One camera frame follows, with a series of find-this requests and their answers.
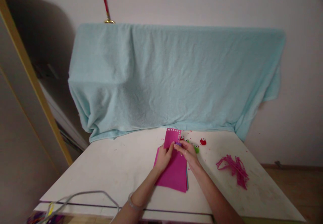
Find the brass hook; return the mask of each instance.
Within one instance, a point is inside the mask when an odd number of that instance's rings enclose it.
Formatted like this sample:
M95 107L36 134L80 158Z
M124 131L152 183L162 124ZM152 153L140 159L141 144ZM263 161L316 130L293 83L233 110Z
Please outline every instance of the brass hook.
M115 22L111 19L107 19L104 21L105 24L115 24Z
M107 20L104 21L105 24L115 24L113 20L110 19L110 15L107 13Z

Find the white table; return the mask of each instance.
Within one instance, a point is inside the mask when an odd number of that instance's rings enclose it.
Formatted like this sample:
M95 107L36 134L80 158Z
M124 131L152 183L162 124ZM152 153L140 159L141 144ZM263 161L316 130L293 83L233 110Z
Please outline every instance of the white table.
M156 128L93 142L40 199L36 210L47 210L48 202L76 192L104 190L120 205L146 178L153 167L157 148L166 129ZM233 132L182 132L190 142L198 143L199 160L219 190L244 220L254 218L305 222L276 183ZM200 145L205 138L207 144ZM248 190L237 185L229 169L219 171L216 163L227 154L239 156L250 180ZM157 186L144 212L144 219L212 223L211 210L192 173L188 170L189 190L182 193ZM114 216L114 204L102 194L77 196L65 213Z

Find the hand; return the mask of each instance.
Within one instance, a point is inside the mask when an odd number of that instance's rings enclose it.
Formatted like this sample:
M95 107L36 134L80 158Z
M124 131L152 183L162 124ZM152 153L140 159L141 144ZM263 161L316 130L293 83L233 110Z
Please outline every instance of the hand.
M167 167L171 157L172 157L172 152L174 149L174 141L171 143L169 149L167 150L164 148L164 144L159 147L158 151L158 156L157 156L157 161L155 167L163 172L165 168Z
M179 142L182 144L182 147L175 144L174 148L184 155L185 159L188 161L190 168L194 169L197 166L201 166L193 145L184 140L181 140Z

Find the wrist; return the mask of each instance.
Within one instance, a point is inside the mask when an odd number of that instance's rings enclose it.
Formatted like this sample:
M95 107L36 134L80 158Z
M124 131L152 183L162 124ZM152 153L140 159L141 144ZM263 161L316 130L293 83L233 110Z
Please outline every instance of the wrist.
M154 176L159 177L164 172L164 169L155 165L151 171L154 174Z
M198 159L196 159L192 163L189 163L189 166L194 174L204 170Z

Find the red hanging rope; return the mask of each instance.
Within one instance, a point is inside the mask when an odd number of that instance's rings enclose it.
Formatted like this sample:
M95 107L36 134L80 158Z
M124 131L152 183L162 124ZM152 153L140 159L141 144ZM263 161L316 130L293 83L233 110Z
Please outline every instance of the red hanging rope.
M108 1L107 0L103 0L104 1L104 5L105 5L105 10L107 11L107 20L104 21L105 23L112 23L114 24L114 21L110 19L110 14L109 14L109 7L108 7Z

